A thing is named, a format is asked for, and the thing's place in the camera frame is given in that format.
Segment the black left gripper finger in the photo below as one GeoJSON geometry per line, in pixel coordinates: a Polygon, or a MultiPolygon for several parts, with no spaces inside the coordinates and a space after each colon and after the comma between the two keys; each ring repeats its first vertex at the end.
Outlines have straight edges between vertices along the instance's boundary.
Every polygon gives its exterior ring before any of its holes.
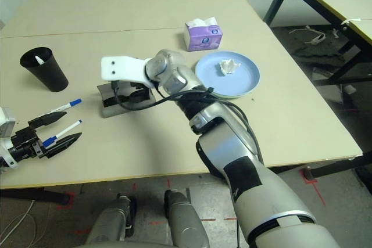
{"type": "Polygon", "coordinates": [[[54,157],[58,153],[66,150],[73,143],[75,143],[75,141],[78,140],[81,135],[82,133],[79,132],[79,133],[68,135],[60,140],[57,140],[56,143],[54,143],[52,146],[46,149],[45,157],[50,159],[51,157],[54,157]]]}
{"type": "Polygon", "coordinates": [[[52,112],[48,113],[39,117],[36,117],[28,122],[28,126],[30,128],[39,128],[41,126],[47,126],[50,125],[56,121],[58,121],[60,118],[65,116],[67,112],[52,112]]]}

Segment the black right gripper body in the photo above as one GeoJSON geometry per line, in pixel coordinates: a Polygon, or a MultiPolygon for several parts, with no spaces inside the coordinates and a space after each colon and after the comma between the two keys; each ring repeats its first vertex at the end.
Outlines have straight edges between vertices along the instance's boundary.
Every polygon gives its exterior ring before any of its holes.
{"type": "Polygon", "coordinates": [[[134,92],[130,94],[130,102],[140,103],[151,98],[151,90],[144,84],[131,82],[130,85],[135,89],[134,92]]]}

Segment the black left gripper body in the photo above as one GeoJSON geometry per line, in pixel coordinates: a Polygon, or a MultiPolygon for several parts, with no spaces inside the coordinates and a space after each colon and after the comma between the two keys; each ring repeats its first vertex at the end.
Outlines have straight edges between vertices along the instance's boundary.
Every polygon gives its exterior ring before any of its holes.
{"type": "Polygon", "coordinates": [[[45,156],[45,147],[35,129],[26,127],[16,131],[10,140],[13,146],[9,149],[9,153],[15,161],[45,156]]]}

